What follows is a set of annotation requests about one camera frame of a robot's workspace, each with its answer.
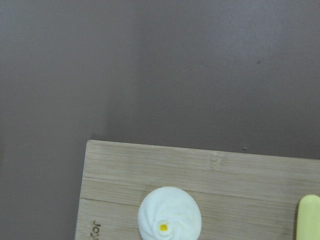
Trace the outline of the white steamed bun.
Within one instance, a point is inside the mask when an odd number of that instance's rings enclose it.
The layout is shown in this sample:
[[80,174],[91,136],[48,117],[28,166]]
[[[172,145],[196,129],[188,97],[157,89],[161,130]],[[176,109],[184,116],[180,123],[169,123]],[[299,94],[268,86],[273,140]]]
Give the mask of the white steamed bun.
[[202,215],[186,191],[165,186],[151,191],[141,202],[138,230],[143,240],[197,240],[202,231]]

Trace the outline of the bamboo cutting board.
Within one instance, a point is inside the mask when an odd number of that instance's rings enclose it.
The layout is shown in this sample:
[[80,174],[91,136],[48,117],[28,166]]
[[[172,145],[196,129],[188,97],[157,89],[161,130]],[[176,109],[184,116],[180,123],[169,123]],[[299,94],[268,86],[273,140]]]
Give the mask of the bamboo cutting board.
[[165,186],[197,202],[202,240],[293,240],[300,199],[320,193],[320,162],[89,140],[75,238],[140,239],[139,206]]

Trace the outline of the yellow plastic knife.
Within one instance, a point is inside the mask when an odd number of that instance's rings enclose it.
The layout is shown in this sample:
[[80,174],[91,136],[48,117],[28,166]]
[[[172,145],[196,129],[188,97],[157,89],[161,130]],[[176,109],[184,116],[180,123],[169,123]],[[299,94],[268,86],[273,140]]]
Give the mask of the yellow plastic knife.
[[298,205],[297,240],[320,239],[320,197],[317,195],[304,196]]

